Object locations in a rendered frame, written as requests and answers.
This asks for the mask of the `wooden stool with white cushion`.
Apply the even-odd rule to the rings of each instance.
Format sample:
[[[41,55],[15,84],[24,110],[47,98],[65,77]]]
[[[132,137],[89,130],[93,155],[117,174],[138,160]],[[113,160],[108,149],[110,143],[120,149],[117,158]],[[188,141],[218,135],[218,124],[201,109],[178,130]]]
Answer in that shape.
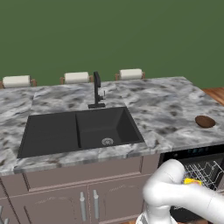
[[[36,80],[30,75],[5,76],[0,80],[0,88],[28,88],[36,86]]]
[[[136,79],[144,79],[145,72],[143,72],[140,68],[135,69],[121,69],[119,73],[115,74],[115,79],[119,80],[136,80]]]
[[[94,78],[88,72],[65,73],[63,77],[59,78],[59,83],[75,84],[93,82]]]

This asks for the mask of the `small yellow object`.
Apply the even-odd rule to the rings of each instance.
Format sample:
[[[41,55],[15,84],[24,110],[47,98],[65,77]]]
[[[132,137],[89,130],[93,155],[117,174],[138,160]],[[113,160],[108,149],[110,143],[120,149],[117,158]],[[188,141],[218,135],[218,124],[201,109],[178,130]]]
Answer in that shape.
[[[196,184],[198,186],[202,186],[202,182],[194,178],[185,178],[184,184],[185,185]]]

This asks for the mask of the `black double sink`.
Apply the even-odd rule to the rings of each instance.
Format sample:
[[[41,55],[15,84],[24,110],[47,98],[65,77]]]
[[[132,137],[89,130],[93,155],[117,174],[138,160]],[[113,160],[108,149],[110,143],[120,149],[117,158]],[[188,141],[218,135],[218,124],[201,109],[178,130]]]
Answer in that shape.
[[[17,156],[31,158],[143,140],[125,107],[30,115]]]

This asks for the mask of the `mauve drawer front panel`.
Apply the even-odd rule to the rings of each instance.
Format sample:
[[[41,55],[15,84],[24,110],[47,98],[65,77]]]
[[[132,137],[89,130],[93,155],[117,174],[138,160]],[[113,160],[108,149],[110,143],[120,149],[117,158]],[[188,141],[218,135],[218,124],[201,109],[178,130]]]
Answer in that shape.
[[[141,157],[113,159],[105,162],[78,164],[44,171],[25,172],[23,180],[28,192],[88,183],[139,174]]]

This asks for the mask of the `mauve cupboard door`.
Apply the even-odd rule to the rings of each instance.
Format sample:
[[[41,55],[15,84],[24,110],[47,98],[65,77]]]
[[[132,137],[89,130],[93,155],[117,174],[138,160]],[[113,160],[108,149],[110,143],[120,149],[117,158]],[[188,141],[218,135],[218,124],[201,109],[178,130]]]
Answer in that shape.
[[[87,220],[81,217],[81,192],[86,200]],[[24,193],[7,191],[20,224],[90,224],[88,188],[85,185]]]
[[[144,208],[143,186],[149,175],[120,178],[88,186],[91,224],[121,224],[134,220]],[[99,195],[99,219],[95,218],[93,190]]]
[[[7,196],[5,195],[5,192],[1,185],[1,182],[0,182],[0,206],[3,207],[2,216],[1,216],[3,221],[5,219],[9,219],[9,224],[19,224],[18,220],[11,208],[11,204],[10,204]]]

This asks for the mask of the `brown bowl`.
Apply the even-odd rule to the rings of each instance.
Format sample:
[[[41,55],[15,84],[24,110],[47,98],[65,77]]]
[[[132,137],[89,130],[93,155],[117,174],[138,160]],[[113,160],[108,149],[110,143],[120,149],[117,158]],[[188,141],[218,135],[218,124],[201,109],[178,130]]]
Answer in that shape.
[[[206,115],[197,115],[195,122],[202,128],[212,128],[215,125],[215,120]]]

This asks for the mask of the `black tap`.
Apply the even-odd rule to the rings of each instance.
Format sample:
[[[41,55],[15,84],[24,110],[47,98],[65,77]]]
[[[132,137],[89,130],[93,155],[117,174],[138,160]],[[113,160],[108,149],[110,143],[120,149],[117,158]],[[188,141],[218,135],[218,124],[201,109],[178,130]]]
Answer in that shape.
[[[99,109],[105,108],[106,105],[101,103],[103,99],[102,96],[99,95],[98,89],[101,87],[101,78],[97,71],[94,71],[94,104],[88,104],[90,109]]]

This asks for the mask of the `black dishwasher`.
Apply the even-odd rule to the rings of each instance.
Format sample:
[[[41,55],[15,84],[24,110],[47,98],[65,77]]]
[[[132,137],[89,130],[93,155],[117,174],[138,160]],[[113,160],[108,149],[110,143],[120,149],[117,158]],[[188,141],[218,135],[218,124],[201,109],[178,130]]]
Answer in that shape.
[[[169,159],[176,159],[183,166],[215,160],[224,170],[224,144],[162,153],[158,165]]]

